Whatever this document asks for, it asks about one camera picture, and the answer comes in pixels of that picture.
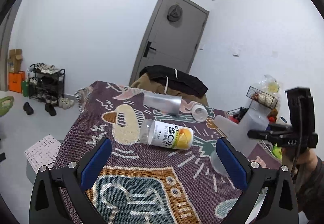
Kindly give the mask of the person's right hand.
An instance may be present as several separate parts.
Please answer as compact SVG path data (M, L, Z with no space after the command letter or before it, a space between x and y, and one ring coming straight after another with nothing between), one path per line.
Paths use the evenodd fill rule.
M282 151L282 163L286 165L290 172L295 174L295 169L293 168L293 159L294 159L294 148L283 148ZM304 166L304 177L309 178L311 173L315 170L317 167L318 158L313 149L307 149L303 154L300 154L298 159L296 160L297 165L303 165Z

